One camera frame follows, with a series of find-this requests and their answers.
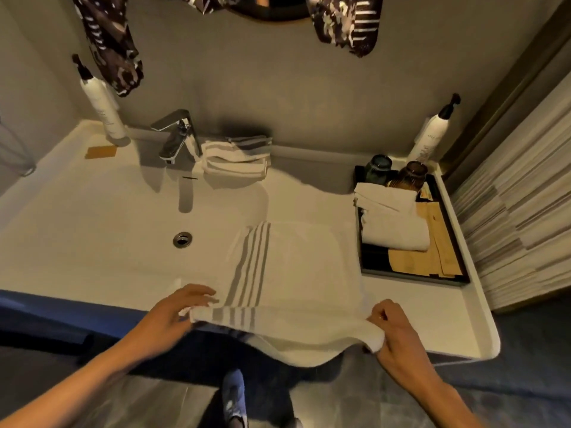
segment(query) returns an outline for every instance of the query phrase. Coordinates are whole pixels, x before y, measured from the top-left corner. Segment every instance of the white towel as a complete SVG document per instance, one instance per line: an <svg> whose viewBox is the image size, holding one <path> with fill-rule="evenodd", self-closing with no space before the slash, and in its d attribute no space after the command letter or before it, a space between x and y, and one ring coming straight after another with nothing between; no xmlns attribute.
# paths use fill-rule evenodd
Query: white towel
<svg viewBox="0 0 571 428"><path fill-rule="evenodd" d="M206 140L202 166L208 174L264 178L271 164L272 138L254 136Z"/></svg>
<svg viewBox="0 0 571 428"><path fill-rule="evenodd" d="M357 183L355 206L363 209L363 243L405 251L427 251L427 222L416 214L416 192Z"/></svg>
<svg viewBox="0 0 571 428"><path fill-rule="evenodd" d="M406 213L363 212L363 243L405 251L427 251L430 234L426 221Z"/></svg>
<svg viewBox="0 0 571 428"><path fill-rule="evenodd" d="M375 183L357 183L354 189L356 206L364 210L416 215L416 192L388 188Z"/></svg>
<svg viewBox="0 0 571 428"><path fill-rule="evenodd" d="M193 319L253 334L248 344L290 365L318 366L358 343L375 352L384 340L362 310L352 225L245 229L214 287L221 302L193 308Z"/></svg>

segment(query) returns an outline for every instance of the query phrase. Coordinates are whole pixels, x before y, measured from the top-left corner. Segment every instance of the black tray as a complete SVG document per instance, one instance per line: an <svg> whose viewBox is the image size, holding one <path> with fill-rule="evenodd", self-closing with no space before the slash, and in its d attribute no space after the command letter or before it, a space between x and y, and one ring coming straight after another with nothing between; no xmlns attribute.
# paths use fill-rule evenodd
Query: black tray
<svg viewBox="0 0 571 428"><path fill-rule="evenodd" d="M389 180L393 179L396 176L396 174L397 171L390 171L388 179ZM365 167L355 166L354 177L353 177L354 186L357 186L357 183L364 181L365 181ZM448 212L446 211L446 207L444 206L444 203L442 201L442 195L440 194L438 185L436 184L436 179L434 178L433 175L429 174L426 176L426 183L430 188L432 198L434 199L434 201L438 201L440 204L440 210L442 210L442 215L444 216L446 229L448 230L448 235L450 235L452 246L454 248L454 253L456 254L456 258L458 259L458 263L460 265L460 270L462 271L462 274L456 275L454 278L442 278L437 274L430 276L421 276L410 273L395 272L390 266L388 248L383 248L381 246L375 246L363 243L361 239L361 230L363 229L361 226L361 216L363 215L363 210L361 208L357 208L357 224L359 226L359 231L358 231L359 260L361 262L362 273L405 278L415 281L434 282L436 284L453 285L454 287L463 287L464 285L470 283L470 278L466 271L466 265L464 264L464 259L462 258L460 247L458 246L458 241L456 240L456 235L454 234L454 230L452 229L452 224L450 223ZM416 201L429 202L428 200L421 199L420 195L417 197Z"/></svg>

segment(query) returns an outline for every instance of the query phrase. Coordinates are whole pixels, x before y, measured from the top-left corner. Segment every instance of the blue sneaker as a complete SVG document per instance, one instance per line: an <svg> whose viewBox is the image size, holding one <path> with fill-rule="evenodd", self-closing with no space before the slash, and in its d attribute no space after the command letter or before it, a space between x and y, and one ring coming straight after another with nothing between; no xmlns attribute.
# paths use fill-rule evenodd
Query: blue sneaker
<svg viewBox="0 0 571 428"><path fill-rule="evenodd" d="M230 371L222 382L222 405L226 424L232 418L241 420L244 428L248 428L246 416L246 397L244 395L244 377L239 369Z"/></svg>

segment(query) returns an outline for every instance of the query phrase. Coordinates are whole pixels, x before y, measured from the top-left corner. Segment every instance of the patterned cloth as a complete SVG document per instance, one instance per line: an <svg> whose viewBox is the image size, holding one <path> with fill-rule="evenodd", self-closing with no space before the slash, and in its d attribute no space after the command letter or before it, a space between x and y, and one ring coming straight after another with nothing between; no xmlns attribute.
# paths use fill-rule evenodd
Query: patterned cloth
<svg viewBox="0 0 571 428"><path fill-rule="evenodd" d="M240 0L182 0L203 15ZM377 42L382 0L306 0L319 40L363 57ZM73 0L90 50L103 78L119 96L127 96L143 79L126 11L128 0Z"/></svg>

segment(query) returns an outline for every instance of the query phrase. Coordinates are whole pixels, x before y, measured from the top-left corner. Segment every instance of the glass cup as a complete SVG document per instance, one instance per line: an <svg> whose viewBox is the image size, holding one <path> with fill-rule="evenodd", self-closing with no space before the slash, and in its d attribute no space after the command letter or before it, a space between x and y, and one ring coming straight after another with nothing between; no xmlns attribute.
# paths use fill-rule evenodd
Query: glass cup
<svg viewBox="0 0 571 428"><path fill-rule="evenodd" d="M390 188L408 189L418 192L424 185L428 168L418 161L409 162L399 171L396 178L390 181Z"/></svg>
<svg viewBox="0 0 571 428"><path fill-rule="evenodd" d="M392 166L392 160L385 155L375 155L371 162L365 166L365 181L377 185L387 183L388 174Z"/></svg>

